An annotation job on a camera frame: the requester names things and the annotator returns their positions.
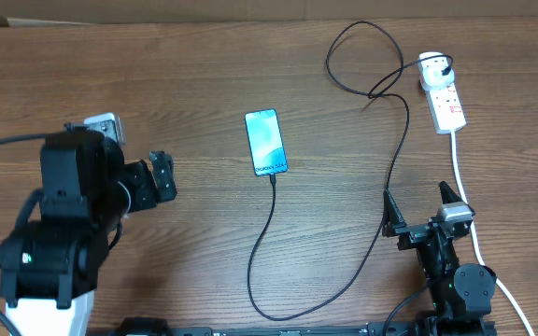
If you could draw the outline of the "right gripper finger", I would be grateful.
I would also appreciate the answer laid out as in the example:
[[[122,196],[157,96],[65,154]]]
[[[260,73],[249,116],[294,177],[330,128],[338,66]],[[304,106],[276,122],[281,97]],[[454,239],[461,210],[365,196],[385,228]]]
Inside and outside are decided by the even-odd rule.
[[[445,181],[441,181],[438,185],[442,204],[458,203],[462,201],[459,196]]]
[[[388,189],[383,192],[384,213],[383,231],[385,237],[393,237],[401,234],[407,227],[404,217]]]

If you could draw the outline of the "blue Galaxy smartphone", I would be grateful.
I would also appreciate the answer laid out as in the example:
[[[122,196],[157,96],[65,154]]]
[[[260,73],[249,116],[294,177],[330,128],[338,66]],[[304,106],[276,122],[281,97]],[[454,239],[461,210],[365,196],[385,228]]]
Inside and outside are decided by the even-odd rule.
[[[289,169],[277,112],[249,112],[244,116],[253,171],[256,176],[285,173]]]

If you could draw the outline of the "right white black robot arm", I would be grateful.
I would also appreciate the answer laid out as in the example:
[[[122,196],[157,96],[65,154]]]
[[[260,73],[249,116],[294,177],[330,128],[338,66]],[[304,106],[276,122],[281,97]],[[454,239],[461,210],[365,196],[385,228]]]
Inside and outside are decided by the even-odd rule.
[[[414,249],[426,284],[399,303],[386,319],[384,335],[495,335],[497,330],[485,316],[491,313],[491,299],[497,275],[488,266],[460,263],[454,242],[471,233],[474,209],[447,182],[439,183],[442,205],[427,223],[410,226],[389,191],[384,198],[386,237],[396,237],[399,250]],[[390,323],[408,303],[429,292],[432,309],[421,311],[401,327]]]

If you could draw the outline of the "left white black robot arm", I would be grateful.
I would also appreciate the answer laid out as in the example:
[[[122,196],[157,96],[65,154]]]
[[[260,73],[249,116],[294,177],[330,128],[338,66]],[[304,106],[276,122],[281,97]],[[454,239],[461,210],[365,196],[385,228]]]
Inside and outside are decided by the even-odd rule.
[[[12,335],[83,335],[122,220],[176,198],[174,161],[152,151],[127,163],[118,141],[75,127],[46,135],[40,170],[0,244],[2,321]]]

